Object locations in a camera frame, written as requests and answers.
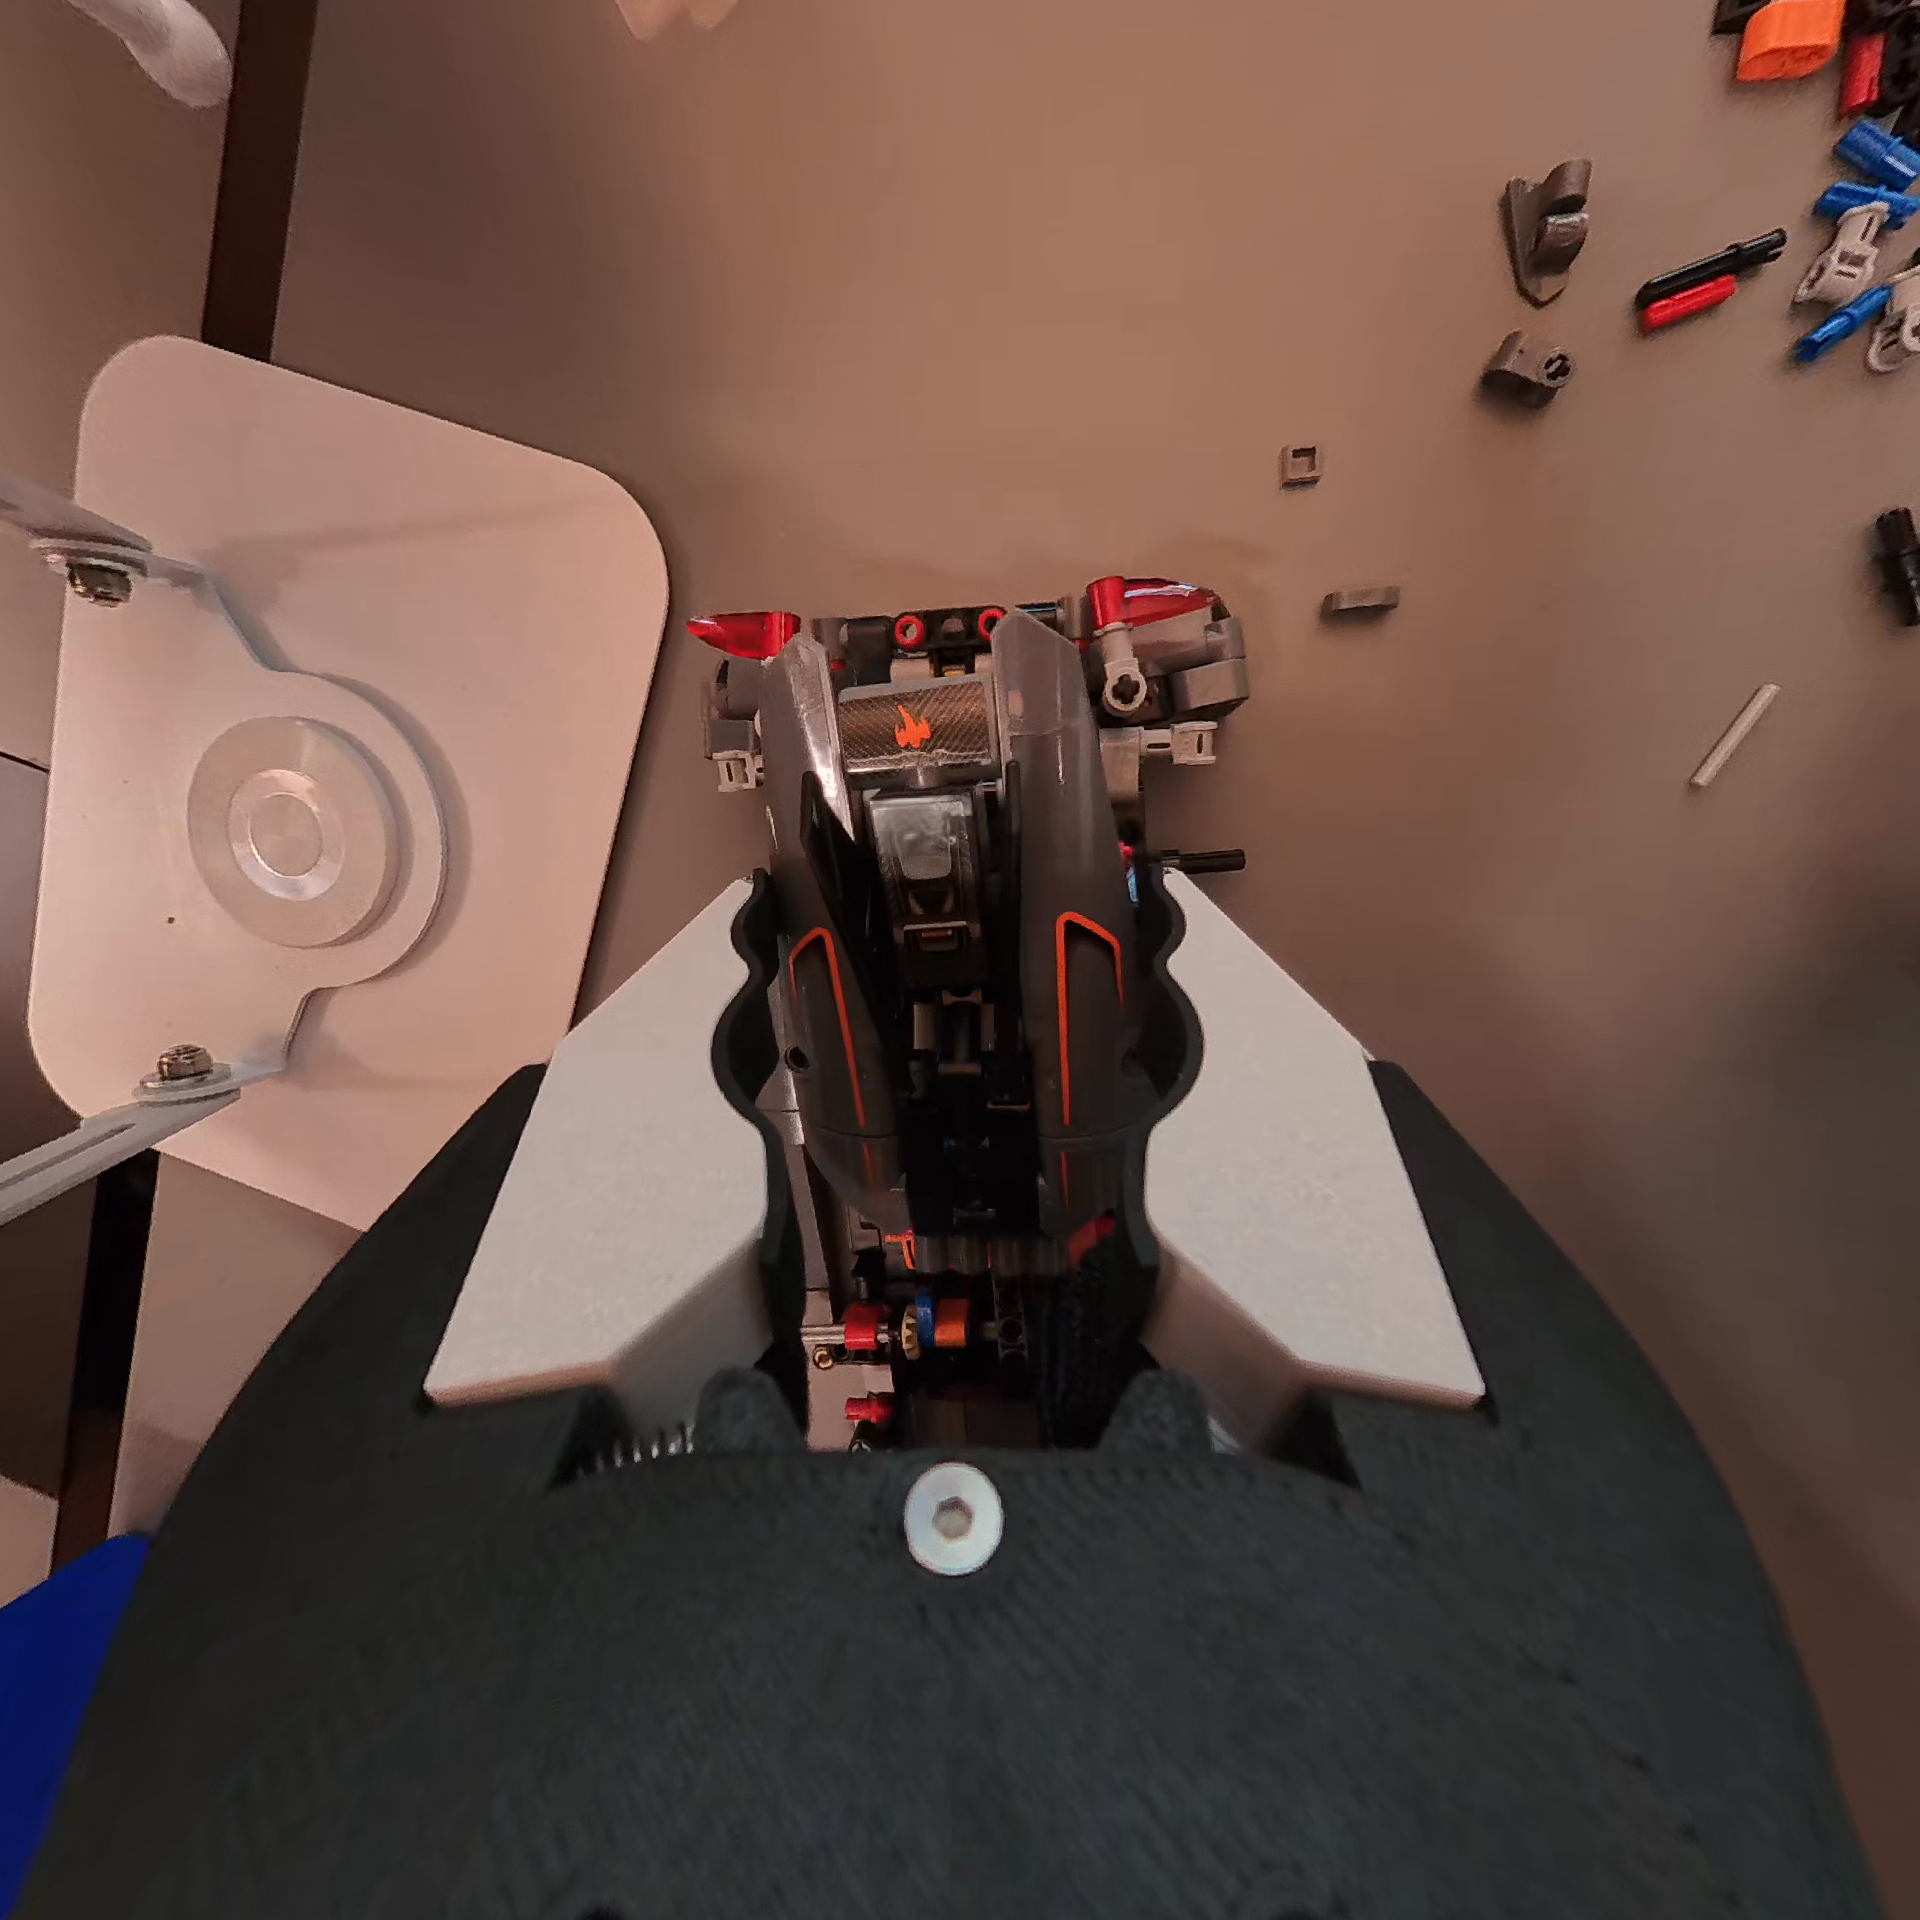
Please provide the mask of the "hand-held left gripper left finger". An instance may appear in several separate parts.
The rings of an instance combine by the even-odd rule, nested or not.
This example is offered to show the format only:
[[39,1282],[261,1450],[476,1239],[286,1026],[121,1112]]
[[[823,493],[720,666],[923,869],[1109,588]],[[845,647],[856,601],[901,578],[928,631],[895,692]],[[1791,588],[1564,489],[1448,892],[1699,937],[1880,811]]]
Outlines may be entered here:
[[761,1107],[774,965],[772,882],[736,881],[557,1045],[425,1375],[437,1407],[595,1387],[665,1437],[771,1346],[797,1225]]

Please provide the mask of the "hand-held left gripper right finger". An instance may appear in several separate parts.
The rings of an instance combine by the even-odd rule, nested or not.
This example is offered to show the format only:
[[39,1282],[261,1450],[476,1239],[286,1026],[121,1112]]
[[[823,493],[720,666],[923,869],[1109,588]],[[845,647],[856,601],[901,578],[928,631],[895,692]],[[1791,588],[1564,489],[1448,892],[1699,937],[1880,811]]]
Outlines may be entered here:
[[1135,890],[1143,1112],[1048,1324],[1055,1409],[1095,1433],[1150,1360],[1219,1442],[1279,1442],[1312,1397],[1473,1409],[1373,1059],[1192,881]]

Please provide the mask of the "grey black lego car model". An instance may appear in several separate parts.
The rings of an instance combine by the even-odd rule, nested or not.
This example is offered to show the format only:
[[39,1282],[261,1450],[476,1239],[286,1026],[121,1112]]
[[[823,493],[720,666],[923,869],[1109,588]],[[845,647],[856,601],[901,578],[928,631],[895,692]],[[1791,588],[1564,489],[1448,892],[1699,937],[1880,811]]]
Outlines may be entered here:
[[704,755],[759,791],[744,914],[787,1138],[771,1287],[831,1450],[1088,1450],[1150,1365],[1145,1149],[1201,1063],[1145,767],[1211,767],[1249,692],[1211,588],[697,616]]

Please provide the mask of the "light grey lego axle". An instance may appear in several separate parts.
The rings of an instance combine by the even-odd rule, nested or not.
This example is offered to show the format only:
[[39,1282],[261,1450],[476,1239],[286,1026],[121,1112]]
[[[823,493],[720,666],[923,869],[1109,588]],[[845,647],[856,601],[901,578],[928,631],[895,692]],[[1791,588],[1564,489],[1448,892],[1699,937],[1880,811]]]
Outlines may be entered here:
[[1772,682],[1753,688],[1753,692],[1742,703],[1742,707],[1724,727],[1724,732],[1716,735],[1713,744],[1707,748],[1701,764],[1687,779],[1687,788],[1691,794],[1707,791],[1721,777],[1728,762],[1740,755],[1742,745],[1753,736],[1756,727],[1779,703],[1780,692],[1780,683]]

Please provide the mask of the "dark grey lego connector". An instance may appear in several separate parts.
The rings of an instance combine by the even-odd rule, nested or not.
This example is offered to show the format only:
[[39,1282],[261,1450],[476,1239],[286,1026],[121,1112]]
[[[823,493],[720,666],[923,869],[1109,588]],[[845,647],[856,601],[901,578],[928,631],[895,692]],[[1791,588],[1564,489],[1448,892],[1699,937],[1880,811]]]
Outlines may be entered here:
[[1512,329],[1481,369],[1479,389],[1495,400],[1539,412],[1565,389],[1575,370],[1567,349]]

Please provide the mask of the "grey curved lego panel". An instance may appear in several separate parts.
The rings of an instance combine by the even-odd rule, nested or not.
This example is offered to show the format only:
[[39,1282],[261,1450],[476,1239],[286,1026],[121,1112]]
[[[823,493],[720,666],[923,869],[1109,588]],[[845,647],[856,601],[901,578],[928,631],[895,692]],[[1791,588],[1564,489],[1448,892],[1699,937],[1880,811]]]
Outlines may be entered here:
[[1564,296],[1591,233],[1592,161],[1567,157],[1540,181],[1511,178],[1501,195],[1504,235],[1520,296],[1535,308]]

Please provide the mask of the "long black lego axle pin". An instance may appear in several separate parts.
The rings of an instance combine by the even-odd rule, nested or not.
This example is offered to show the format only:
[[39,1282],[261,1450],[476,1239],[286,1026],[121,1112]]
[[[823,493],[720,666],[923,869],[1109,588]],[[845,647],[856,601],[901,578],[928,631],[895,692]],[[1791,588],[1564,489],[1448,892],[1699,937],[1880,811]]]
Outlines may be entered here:
[[1668,301],[1716,280],[1740,280],[1773,263],[1787,244],[1787,228],[1768,228],[1733,242],[1710,256],[1694,259],[1680,268],[1654,275],[1633,293],[1633,308]]

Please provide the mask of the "orange lego piece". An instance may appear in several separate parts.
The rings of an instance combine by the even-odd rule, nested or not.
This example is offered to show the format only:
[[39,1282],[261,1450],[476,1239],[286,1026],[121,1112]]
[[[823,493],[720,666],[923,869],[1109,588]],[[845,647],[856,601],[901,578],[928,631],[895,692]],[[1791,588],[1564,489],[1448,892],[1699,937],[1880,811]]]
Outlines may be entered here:
[[1837,57],[1845,9],[1845,2],[1767,2],[1736,36],[1735,83],[1811,79]]

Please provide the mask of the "white monitor stand base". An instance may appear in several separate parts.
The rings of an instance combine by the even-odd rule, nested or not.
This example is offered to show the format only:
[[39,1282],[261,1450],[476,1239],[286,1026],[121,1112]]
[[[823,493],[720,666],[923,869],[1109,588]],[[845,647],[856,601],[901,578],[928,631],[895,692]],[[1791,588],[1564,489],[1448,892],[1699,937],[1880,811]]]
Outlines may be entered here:
[[201,562],[272,666],[367,698],[437,788],[421,944],[313,996],[292,1071],[167,1143],[364,1231],[568,1026],[665,625],[656,530],[595,469],[175,339],[95,375],[67,498]]

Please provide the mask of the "blue box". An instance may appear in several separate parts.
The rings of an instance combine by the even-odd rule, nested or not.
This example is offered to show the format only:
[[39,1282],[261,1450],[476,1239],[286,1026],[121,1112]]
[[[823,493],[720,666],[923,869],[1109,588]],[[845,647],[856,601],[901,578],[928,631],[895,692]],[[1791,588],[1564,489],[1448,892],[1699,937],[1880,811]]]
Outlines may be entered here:
[[75,1557],[3,1609],[7,1669],[97,1663],[121,1624],[152,1539],[121,1533]]

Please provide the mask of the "silver metal stand bracket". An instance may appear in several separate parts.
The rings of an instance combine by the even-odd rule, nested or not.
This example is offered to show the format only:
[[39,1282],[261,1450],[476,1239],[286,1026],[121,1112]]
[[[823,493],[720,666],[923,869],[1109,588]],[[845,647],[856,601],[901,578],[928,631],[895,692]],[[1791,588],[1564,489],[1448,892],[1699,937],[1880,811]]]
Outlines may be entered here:
[[62,575],[28,1029],[80,1124],[4,1163],[4,1221],[292,1071],[305,1004],[397,967],[447,836],[407,735],[267,660],[201,562],[4,471]]

